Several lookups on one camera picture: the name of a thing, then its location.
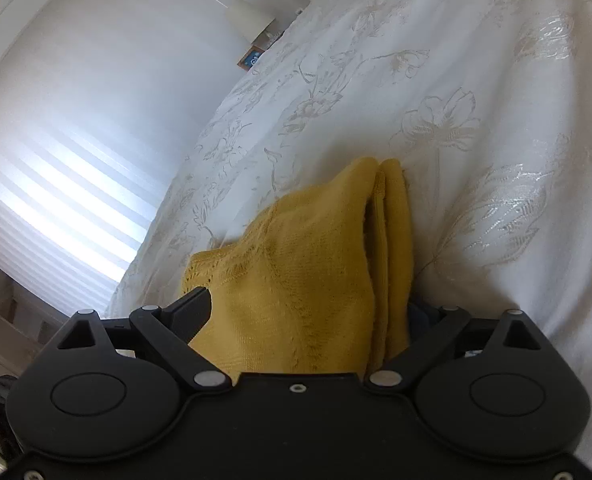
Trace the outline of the mustard yellow knit garment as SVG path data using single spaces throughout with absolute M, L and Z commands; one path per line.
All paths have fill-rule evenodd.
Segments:
M 281 197 L 235 242 L 191 258 L 182 290 L 211 296 L 191 347 L 231 376 L 366 376 L 409 347 L 412 278 L 400 163 L 359 158 Z

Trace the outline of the white floral bedspread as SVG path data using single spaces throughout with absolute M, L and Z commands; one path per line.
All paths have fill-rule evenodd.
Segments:
M 418 294 L 527 312 L 592 404 L 592 0 L 312 0 L 198 137 L 110 314 L 168 304 L 194 252 L 361 156 L 401 162 Z

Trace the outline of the white bedside lamp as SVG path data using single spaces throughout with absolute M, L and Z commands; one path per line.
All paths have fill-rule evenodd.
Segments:
M 245 0 L 235 0 L 226 8 L 229 23 L 250 43 L 261 37 L 275 17 Z

